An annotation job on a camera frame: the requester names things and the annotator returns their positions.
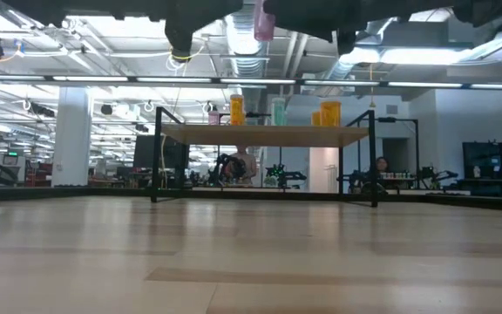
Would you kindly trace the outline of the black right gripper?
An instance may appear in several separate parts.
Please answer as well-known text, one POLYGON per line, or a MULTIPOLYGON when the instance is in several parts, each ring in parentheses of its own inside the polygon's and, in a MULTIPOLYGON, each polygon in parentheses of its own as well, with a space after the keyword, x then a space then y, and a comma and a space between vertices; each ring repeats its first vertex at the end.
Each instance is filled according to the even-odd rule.
POLYGON ((265 0, 263 9, 275 15, 275 25, 333 41, 339 55, 350 53, 355 46, 356 32, 369 22, 407 17, 419 11, 451 7, 454 0, 265 0))

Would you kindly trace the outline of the silver spiral air duct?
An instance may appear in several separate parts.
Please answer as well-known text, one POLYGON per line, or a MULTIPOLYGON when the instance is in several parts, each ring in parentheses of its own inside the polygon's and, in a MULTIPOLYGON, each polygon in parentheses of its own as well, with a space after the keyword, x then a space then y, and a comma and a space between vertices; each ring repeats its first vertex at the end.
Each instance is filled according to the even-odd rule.
MULTIPOLYGON (((263 79, 267 74, 267 45, 254 38, 253 9, 236 11, 225 17, 226 35, 232 67, 236 79, 263 79)), ((266 87, 258 83, 232 83, 241 90, 244 111, 266 113, 266 87)))

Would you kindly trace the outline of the black aluminium table frame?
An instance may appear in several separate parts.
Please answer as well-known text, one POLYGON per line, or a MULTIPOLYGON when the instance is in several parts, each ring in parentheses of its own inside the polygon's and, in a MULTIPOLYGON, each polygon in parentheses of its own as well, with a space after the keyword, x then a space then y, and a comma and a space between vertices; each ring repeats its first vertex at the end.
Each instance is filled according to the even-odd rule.
MULTIPOLYGON (((80 196, 149 197, 151 192, 144 189, 126 188, 0 188, 0 201, 19 201, 80 196)), ((265 201, 342 201, 368 202, 367 195, 339 195, 286 192, 259 192, 236 189, 235 191, 210 190, 161 190, 156 198, 163 199, 234 199, 265 201)), ((467 208, 502 210, 502 198, 461 195, 383 195, 382 202, 429 203, 467 208)))

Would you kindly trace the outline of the black background rig frame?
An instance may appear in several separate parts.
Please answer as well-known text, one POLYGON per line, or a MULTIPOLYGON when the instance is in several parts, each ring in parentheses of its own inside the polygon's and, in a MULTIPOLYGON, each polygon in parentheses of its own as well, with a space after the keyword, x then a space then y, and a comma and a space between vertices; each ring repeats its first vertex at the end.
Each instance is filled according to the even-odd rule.
POLYGON ((390 162, 393 174, 403 174, 397 180, 410 189, 421 187, 420 126, 418 119, 376 118, 376 138, 382 140, 381 155, 390 162))

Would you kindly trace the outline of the white building column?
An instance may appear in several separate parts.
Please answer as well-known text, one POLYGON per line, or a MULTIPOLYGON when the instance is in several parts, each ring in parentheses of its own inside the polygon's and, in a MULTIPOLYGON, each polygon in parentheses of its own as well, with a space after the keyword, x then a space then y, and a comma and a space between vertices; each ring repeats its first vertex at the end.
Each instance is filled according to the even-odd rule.
POLYGON ((86 186, 93 101, 86 87, 61 87, 52 162, 53 187, 86 186))

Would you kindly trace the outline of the green pill bottle white cap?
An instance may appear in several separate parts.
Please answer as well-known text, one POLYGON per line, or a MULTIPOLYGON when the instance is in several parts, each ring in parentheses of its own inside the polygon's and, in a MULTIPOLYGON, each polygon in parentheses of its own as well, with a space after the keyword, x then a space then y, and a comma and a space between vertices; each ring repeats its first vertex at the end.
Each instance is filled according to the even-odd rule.
POLYGON ((286 100, 285 98, 273 98, 271 104, 271 124, 273 126, 286 125, 286 100))

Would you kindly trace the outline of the orange bottle with visible pills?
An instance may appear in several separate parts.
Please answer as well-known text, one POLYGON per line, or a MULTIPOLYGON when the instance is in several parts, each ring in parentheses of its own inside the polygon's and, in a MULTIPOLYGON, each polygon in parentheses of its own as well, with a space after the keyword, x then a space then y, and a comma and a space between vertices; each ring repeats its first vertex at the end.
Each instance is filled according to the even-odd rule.
POLYGON ((230 96, 230 124, 232 126, 243 126, 246 114, 244 111, 244 98, 240 94, 230 96))

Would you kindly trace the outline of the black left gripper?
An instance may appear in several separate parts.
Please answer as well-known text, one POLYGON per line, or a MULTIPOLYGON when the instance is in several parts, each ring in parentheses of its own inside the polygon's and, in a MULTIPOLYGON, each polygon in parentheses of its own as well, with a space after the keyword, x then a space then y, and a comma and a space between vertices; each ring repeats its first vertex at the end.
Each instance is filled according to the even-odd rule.
POLYGON ((172 46, 173 59, 190 59, 196 25, 205 26, 243 7, 243 0, 164 0, 165 34, 172 46))

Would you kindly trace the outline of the black equipment rack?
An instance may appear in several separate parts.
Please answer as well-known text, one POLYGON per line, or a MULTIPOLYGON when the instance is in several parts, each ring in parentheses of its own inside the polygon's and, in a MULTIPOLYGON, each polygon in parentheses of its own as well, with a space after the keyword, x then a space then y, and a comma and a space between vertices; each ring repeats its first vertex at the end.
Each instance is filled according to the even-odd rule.
POLYGON ((460 188, 474 196, 502 197, 502 141, 464 142, 463 162, 460 188))

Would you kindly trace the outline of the wooden shelf black metal frame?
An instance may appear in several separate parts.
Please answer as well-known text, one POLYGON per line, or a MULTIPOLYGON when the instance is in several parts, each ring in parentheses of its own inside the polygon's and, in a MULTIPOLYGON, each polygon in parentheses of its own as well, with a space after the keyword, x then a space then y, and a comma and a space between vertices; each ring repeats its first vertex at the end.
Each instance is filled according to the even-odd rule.
POLYGON ((242 199, 276 201, 367 201, 372 208, 378 206, 376 187, 376 132, 375 112, 368 110, 353 119, 346 126, 215 126, 187 125, 181 123, 172 113, 160 107, 155 113, 153 142, 153 177, 149 195, 151 201, 158 197, 202 198, 202 199, 242 199), (336 148, 339 153, 338 178, 343 177, 343 149, 354 142, 369 139, 370 185, 367 195, 346 195, 343 184, 338 192, 327 195, 312 195, 281 192, 250 191, 244 188, 186 188, 173 190, 159 188, 159 165, 161 157, 160 136, 164 134, 183 145, 216 145, 247 147, 327 147, 336 148))

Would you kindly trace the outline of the black monitor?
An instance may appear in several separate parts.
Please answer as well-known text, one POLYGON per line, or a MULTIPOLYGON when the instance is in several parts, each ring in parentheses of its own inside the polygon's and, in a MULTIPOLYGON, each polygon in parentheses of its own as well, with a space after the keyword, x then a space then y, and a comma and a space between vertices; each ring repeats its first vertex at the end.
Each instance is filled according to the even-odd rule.
POLYGON ((134 162, 136 168, 153 169, 158 162, 159 185, 162 188, 179 188, 181 176, 185 175, 189 163, 189 146, 162 135, 160 155, 154 155, 154 136, 138 136, 136 139, 134 162))

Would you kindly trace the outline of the overhead LED light bar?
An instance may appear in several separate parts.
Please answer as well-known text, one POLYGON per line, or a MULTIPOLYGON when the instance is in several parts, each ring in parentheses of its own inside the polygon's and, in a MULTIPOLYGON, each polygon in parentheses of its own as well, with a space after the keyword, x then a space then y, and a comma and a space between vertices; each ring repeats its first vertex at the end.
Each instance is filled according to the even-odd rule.
POLYGON ((199 87, 238 85, 254 86, 311 86, 311 87, 369 87, 369 88, 419 88, 502 91, 502 84, 443 83, 368 80, 326 80, 290 78, 205 78, 205 77, 136 77, 136 76, 59 76, 0 74, 0 82, 31 85, 112 85, 112 86, 171 86, 199 87))

